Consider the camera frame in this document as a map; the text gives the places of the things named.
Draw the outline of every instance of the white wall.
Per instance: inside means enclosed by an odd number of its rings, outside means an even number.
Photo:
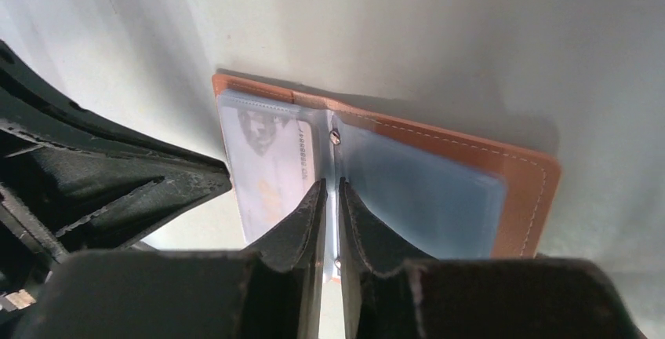
[[[556,155],[541,251],[597,261],[665,337],[665,0],[2,0],[0,16],[84,108],[213,157],[217,68]]]

